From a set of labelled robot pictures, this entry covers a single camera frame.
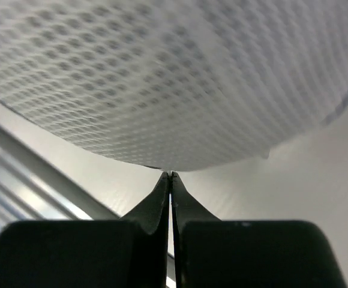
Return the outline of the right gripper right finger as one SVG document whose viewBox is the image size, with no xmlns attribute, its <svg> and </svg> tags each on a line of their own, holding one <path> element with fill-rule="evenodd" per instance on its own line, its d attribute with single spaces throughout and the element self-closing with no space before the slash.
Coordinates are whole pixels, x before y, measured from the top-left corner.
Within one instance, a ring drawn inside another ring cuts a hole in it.
<svg viewBox="0 0 348 288">
<path fill-rule="evenodd" d="M 301 220 L 229 220 L 209 212 L 172 173 L 178 287 L 346 287 L 325 234 Z"/>
</svg>

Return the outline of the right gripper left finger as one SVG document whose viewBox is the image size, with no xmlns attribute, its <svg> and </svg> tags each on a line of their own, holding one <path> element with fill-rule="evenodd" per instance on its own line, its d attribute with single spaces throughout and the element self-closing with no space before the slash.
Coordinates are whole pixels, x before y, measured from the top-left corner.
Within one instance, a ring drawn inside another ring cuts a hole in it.
<svg viewBox="0 0 348 288">
<path fill-rule="evenodd" d="M 165 287 L 169 176 L 118 220 L 17 221 L 0 233 L 0 287 Z"/>
</svg>

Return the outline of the blue-trimmed mesh laundry bag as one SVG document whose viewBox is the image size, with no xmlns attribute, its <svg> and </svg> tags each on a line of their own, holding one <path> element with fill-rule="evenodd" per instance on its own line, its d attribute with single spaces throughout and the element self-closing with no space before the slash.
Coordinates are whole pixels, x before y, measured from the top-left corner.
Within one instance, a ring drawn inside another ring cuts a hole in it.
<svg viewBox="0 0 348 288">
<path fill-rule="evenodd" d="M 348 105 L 348 1 L 0 1 L 0 103 L 141 166 L 258 156 Z"/>
</svg>

